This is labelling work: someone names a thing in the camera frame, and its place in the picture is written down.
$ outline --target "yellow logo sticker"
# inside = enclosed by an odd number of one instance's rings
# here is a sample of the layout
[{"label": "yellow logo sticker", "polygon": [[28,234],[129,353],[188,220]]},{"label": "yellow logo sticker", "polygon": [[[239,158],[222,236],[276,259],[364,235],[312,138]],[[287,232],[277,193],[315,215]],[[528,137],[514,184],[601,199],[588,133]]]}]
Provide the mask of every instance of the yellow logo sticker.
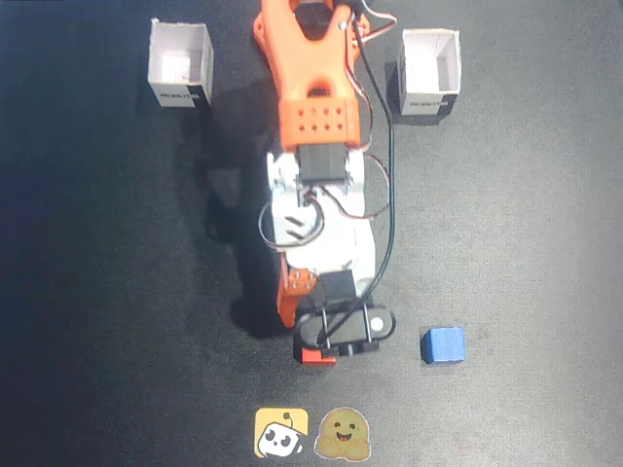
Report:
[{"label": "yellow logo sticker", "polygon": [[255,455],[264,459],[301,453],[309,424],[303,409],[260,409],[255,414]]},{"label": "yellow logo sticker", "polygon": [[370,426],[363,414],[342,407],[328,413],[320,423],[315,453],[325,459],[360,462],[370,458]]}]

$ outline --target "cardboard box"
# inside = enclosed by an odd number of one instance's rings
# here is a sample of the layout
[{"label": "cardboard box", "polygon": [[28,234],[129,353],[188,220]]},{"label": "cardboard box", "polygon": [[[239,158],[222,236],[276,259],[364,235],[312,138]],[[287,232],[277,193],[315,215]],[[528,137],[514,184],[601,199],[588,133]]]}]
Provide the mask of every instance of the cardboard box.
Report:
[{"label": "cardboard box", "polygon": [[214,50],[205,24],[152,19],[147,81],[161,106],[208,106],[213,76]]},{"label": "cardboard box", "polygon": [[458,31],[402,31],[398,92],[402,115],[450,114],[460,92]]}]

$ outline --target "mounting holes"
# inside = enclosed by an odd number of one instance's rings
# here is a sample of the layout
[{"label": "mounting holes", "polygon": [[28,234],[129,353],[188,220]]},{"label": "mounting holes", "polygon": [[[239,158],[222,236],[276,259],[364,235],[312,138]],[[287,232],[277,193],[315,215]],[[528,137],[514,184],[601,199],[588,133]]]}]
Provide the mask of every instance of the mounting holes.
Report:
[{"label": "mounting holes", "polygon": [[372,329],[375,333],[382,331],[384,325],[385,323],[383,322],[383,319],[379,316],[375,316],[370,320],[370,329]]}]

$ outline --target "blue cube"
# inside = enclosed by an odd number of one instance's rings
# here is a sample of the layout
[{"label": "blue cube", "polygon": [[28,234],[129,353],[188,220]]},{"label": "blue cube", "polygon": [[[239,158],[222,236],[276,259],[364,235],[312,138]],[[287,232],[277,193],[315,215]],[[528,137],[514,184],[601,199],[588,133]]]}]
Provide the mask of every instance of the blue cube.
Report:
[{"label": "blue cube", "polygon": [[434,328],[421,339],[421,358],[428,365],[465,361],[463,328]]}]

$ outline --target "wire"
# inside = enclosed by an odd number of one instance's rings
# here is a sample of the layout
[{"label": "wire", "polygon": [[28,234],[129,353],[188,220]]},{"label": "wire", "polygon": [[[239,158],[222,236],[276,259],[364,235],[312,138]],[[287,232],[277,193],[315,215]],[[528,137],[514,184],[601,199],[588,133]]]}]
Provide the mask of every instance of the wire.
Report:
[{"label": "wire", "polygon": [[[381,169],[381,172],[383,173],[383,176],[385,178],[385,182],[387,183],[387,190],[389,190],[389,174],[387,173],[387,169],[385,168],[381,160],[375,156],[372,156],[371,154],[364,154],[364,157],[373,161]],[[333,202],[335,202],[335,204],[338,206],[340,214],[355,221],[372,221],[379,217],[381,214],[383,214],[385,211],[387,211],[387,209],[389,208],[388,200],[385,206],[372,214],[368,214],[367,216],[354,216],[346,211],[340,201],[331,192],[329,192],[329,190],[325,186],[320,186],[320,190],[322,190],[325,195],[327,195]]]},{"label": "wire", "polygon": [[[351,24],[353,21],[354,21],[354,16],[350,16],[350,20],[348,24]],[[374,125],[374,111],[372,109],[372,102],[370,101],[370,97],[368,96],[368,93],[365,91],[363,86],[361,86],[361,84],[357,81],[357,78],[354,76],[354,73],[352,72],[352,70],[350,69],[350,65],[348,64],[348,54],[350,53],[350,47],[348,46],[348,26],[347,25],[345,25],[344,27],[344,36],[345,36],[346,43],[347,43],[345,60],[344,60],[345,71],[347,73],[347,77],[348,77],[348,80],[350,81],[350,84],[352,85],[354,90],[361,96],[361,98],[365,101],[366,105],[368,106],[368,114],[370,116],[370,124],[368,127],[368,141],[365,144],[362,144],[361,146],[352,148],[352,149],[358,149],[365,153],[366,151],[370,149],[370,146],[372,146],[372,128]]]},{"label": "wire", "polygon": [[264,204],[264,207],[260,211],[260,215],[258,217],[257,227],[258,227],[258,230],[260,231],[260,236],[264,240],[264,243],[266,243],[270,248],[273,248],[274,250],[298,248],[300,246],[309,245],[314,240],[316,240],[320,236],[320,234],[322,234],[322,231],[324,231],[324,224],[325,224],[324,212],[322,211],[322,206],[318,202],[318,199],[312,193],[312,188],[309,188],[305,192],[304,198],[307,199],[311,203],[311,205],[313,205],[313,208],[315,209],[315,212],[316,212],[315,226],[314,226],[314,229],[307,236],[305,236],[304,238],[301,238],[299,241],[292,242],[292,243],[275,243],[266,237],[266,235],[264,234],[264,228],[262,227],[262,225],[264,224],[263,221],[264,221],[264,216],[266,215],[266,211],[268,210],[269,206],[271,206],[273,202],[269,201],[266,204]]},{"label": "wire", "polygon": [[386,32],[388,32],[391,28],[393,28],[393,26],[395,26],[398,23],[398,18],[395,17],[394,15],[390,15],[389,13],[379,13],[373,10],[372,8],[370,8],[370,6],[366,3],[366,0],[359,0],[359,1],[361,2],[361,5],[363,5],[363,8],[366,10],[366,12],[368,12],[369,15],[375,18],[378,18],[378,19],[386,19],[389,21],[389,23],[387,23],[386,25],[381,26],[378,29],[375,29],[369,34],[366,34],[365,36],[363,36],[361,38],[361,42],[363,44],[367,44],[371,40],[383,36]]},{"label": "wire", "polygon": [[[366,10],[370,10],[369,7],[364,2],[364,6]],[[358,308],[361,308],[363,304],[368,302],[368,299],[372,296],[372,293],[383,279],[385,271],[387,270],[387,266],[389,265],[389,260],[391,259],[391,252],[393,251],[393,243],[396,236],[396,193],[394,189],[394,181],[395,181],[395,171],[394,171],[394,133],[393,133],[393,119],[391,117],[391,110],[389,109],[389,105],[387,104],[387,100],[385,99],[385,95],[379,86],[379,82],[372,70],[372,65],[370,65],[370,61],[368,60],[368,56],[364,50],[363,38],[361,37],[361,31],[359,31],[358,26],[354,26],[354,35],[357,40],[357,46],[361,52],[361,58],[363,59],[363,63],[366,67],[366,71],[370,76],[370,81],[372,82],[372,86],[374,87],[374,91],[376,92],[379,100],[381,101],[381,105],[383,106],[383,111],[385,113],[385,118],[387,120],[387,158],[388,158],[388,171],[389,171],[389,233],[387,235],[387,248],[385,250],[385,256],[383,257],[383,261],[377,270],[374,278],[366,287],[366,290],[361,294],[357,300],[350,306],[348,312],[344,315],[342,319],[335,326],[332,327],[331,331],[325,333],[324,341],[328,340],[340,327],[348,321],[348,319],[352,316],[353,313]]]}]

